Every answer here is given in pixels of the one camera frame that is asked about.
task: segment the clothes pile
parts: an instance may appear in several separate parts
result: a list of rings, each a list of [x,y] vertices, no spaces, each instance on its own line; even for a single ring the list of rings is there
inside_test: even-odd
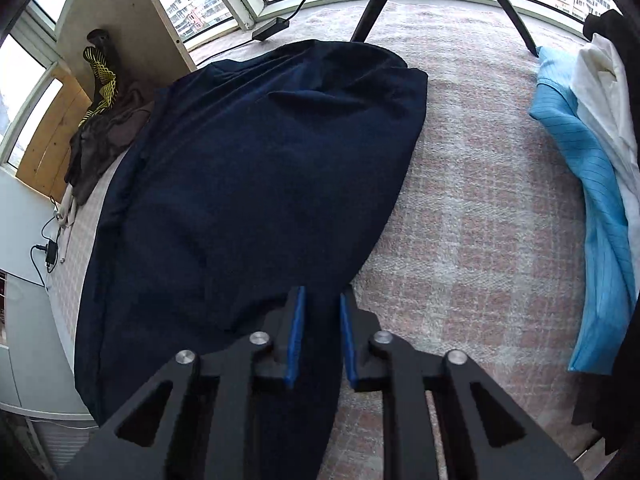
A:
[[[63,230],[61,263],[65,261],[77,208],[86,203],[100,177],[130,146],[154,107],[154,89],[130,76],[108,32],[97,28],[87,40],[92,46],[85,48],[82,57],[94,74],[94,98],[69,141],[67,186],[56,215]]]
[[[586,293],[569,370],[602,376],[588,383],[591,413],[578,418],[611,452],[640,421],[640,42],[616,10],[589,15],[583,33],[590,43],[577,57],[539,49],[530,114],[584,188]]]

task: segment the wooden panel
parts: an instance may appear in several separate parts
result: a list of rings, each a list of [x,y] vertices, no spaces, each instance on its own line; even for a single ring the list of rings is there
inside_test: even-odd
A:
[[[78,123],[88,106],[89,99],[86,94],[78,92],[51,136],[31,185],[33,189],[43,195],[48,196],[51,193],[54,181],[60,172],[60,166],[69,151],[69,140],[78,129]]]
[[[57,202],[60,202],[60,200],[62,200],[62,196],[65,193],[65,189],[66,189],[65,175],[66,175],[66,168],[69,167],[70,158],[71,158],[71,148],[69,148],[69,150],[66,152],[65,158],[62,160],[62,164],[60,164],[60,167],[58,168],[58,174],[53,180],[53,186],[51,187],[50,195]]]
[[[104,28],[123,65],[157,88],[196,70],[159,0],[67,0],[56,25],[58,52],[87,95],[94,78],[82,51],[86,35]]]
[[[51,137],[58,125],[64,120],[71,103],[73,103],[78,94],[82,92],[79,84],[73,78],[62,75],[58,71],[54,71],[53,76],[62,83],[62,88],[58,91],[58,94],[54,97],[49,108],[43,115],[40,124],[31,138],[31,142],[24,152],[24,156],[15,175],[27,186],[31,187],[33,187],[36,172],[38,171],[40,161],[49,145]]]
[[[68,168],[69,140],[91,99],[78,82],[61,68],[53,75],[62,88],[53,99],[36,128],[18,166],[16,177],[36,191],[60,201],[65,192],[64,176]]]

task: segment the brown cloth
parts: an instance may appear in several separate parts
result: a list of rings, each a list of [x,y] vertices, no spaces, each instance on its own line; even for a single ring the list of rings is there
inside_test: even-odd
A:
[[[136,138],[148,121],[152,92],[139,81],[120,90],[113,107],[87,120],[71,138],[71,158],[65,181],[84,205],[109,166]]]

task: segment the dark blue fabric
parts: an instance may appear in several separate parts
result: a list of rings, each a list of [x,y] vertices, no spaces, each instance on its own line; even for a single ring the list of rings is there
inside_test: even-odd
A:
[[[306,285],[296,386],[258,414],[263,477],[317,475],[338,298],[396,202],[426,89],[382,48],[302,41],[162,92],[111,181],[82,290],[76,387],[98,423],[176,352],[226,348]]]

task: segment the black plug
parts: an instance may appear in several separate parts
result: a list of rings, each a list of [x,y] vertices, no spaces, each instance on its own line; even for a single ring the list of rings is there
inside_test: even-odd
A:
[[[251,35],[251,39],[264,41],[285,28],[289,28],[289,20],[277,17],[275,20],[271,20],[262,27],[254,30],[254,33]]]

